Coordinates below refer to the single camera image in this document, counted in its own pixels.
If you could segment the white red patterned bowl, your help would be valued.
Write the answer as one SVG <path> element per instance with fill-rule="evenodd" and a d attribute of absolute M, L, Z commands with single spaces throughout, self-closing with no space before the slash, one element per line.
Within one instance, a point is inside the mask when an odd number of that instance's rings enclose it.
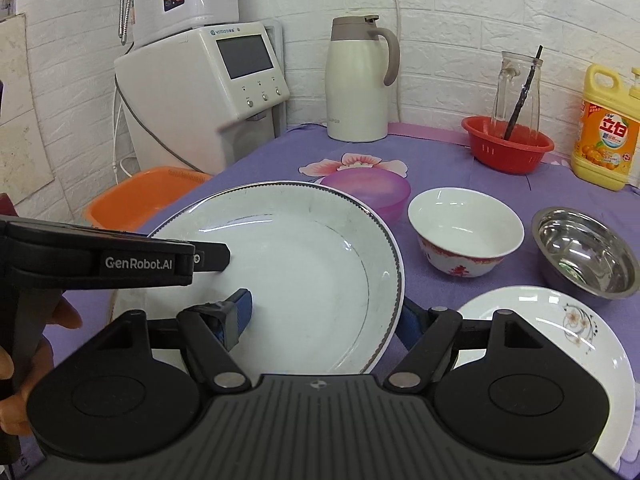
<path fill-rule="evenodd" d="M 408 220 L 436 270 L 480 278 L 524 242 L 520 217 L 500 200 L 469 188 L 431 188 L 412 199 Z"/>

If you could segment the large white rimmed plate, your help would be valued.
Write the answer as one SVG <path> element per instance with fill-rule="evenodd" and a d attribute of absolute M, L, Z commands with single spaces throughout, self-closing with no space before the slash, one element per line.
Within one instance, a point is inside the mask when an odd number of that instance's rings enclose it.
<path fill-rule="evenodd" d="M 245 288 L 252 318 L 230 354 L 251 380 L 366 374 L 390 343 L 404 264 L 390 228 L 352 196 L 306 182 L 244 185 L 187 206 L 152 234 L 224 243 L 230 263 L 186 287 L 121 289 L 112 315 L 172 318 Z"/>

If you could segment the pink plastic bowl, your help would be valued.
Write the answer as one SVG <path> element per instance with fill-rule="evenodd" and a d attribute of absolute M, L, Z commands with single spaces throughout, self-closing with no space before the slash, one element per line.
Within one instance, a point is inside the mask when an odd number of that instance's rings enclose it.
<path fill-rule="evenodd" d="M 334 172 L 320 183 L 358 198 L 386 223 L 404 213 L 411 193 L 408 180 L 393 171 L 378 168 L 354 168 Z"/>

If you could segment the white floral small plate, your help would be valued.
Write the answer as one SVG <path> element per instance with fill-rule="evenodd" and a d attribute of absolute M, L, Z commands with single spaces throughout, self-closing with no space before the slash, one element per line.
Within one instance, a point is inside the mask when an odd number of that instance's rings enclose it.
<path fill-rule="evenodd" d="M 499 309 L 525 318 L 601 383 L 610 400 L 610 416 L 594 454 L 608 466 L 620 468 L 634 426 L 636 382 L 612 328 L 577 299 L 538 286 L 485 292 L 464 304 L 459 313 L 472 320 L 490 320 Z"/>

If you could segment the stainless steel bowl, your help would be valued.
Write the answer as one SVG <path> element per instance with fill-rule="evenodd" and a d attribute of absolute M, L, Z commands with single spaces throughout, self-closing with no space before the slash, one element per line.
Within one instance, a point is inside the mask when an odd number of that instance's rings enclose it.
<path fill-rule="evenodd" d="M 593 309 L 639 290 L 639 263 L 623 237 L 573 208 L 538 210 L 532 220 L 538 268 L 553 289 Z"/>

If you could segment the orange plastic basin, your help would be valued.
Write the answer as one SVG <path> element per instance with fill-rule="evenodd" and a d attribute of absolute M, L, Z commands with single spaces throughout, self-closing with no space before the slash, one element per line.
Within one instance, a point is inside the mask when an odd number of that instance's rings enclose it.
<path fill-rule="evenodd" d="M 99 229 L 134 232 L 209 179 L 209 174 L 176 167 L 140 171 L 95 198 L 85 218 Z"/>

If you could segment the white countertop water dispenser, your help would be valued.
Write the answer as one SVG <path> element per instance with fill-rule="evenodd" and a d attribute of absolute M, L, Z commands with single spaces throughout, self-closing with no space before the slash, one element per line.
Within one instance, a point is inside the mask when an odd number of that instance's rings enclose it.
<path fill-rule="evenodd" d="M 115 87 L 143 170 L 220 174 L 286 128 L 276 21 L 205 26 L 121 56 Z"/>

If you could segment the red plastic colander basket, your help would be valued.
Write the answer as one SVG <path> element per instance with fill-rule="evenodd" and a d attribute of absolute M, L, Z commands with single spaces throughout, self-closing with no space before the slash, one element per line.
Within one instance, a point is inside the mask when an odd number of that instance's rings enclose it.
<path fill-rule="evenodd" d="M 471 153 L 483 165 L 504 174 L 531 174 L 545 154 L 554 150 L 553 141 L 541 132 L 530 134 L 516 124 L 509 140 L 492 136 L 487 116 L 471 116 L 461 122 L 469 133 Z"/>

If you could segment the white thermos jug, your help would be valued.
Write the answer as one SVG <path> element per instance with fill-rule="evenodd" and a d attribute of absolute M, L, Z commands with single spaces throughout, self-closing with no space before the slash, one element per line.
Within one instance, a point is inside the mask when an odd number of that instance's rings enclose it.
<path fill-rule="evenodd" d="M 324 74 L 330 138 L 369 143 L 387 136 L 390 86 L 399 65 L 399 41 L 378 26 L 377 15 L 334 18 Z"/>

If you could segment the yellow detergent bottle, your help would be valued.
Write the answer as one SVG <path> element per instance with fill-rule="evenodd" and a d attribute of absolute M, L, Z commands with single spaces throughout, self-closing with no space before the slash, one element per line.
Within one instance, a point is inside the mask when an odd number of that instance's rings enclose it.
<path fill-rule="evenodd" d="M 639 139 L 639 105 L 638 80 L 627 86 L 612 68 L 587 68 L 570 158 L 576 177 L 615 192 L 627 185 Z"/>

